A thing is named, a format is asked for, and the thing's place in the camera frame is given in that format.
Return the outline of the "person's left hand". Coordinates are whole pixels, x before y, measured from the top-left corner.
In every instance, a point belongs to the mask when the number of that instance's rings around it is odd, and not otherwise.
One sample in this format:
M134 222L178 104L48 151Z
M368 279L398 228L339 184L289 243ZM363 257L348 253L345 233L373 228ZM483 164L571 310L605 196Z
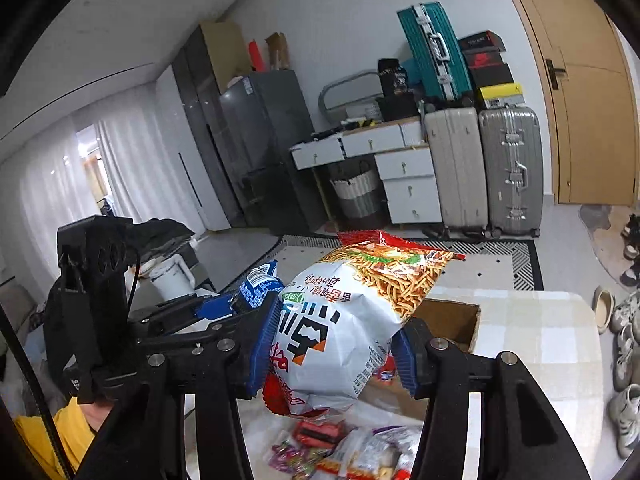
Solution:
M85 416L85 420L92 431L98 432L107 419L107 416L111 413L114 403L106 400L99 399L93 403L79 404L81 413Z

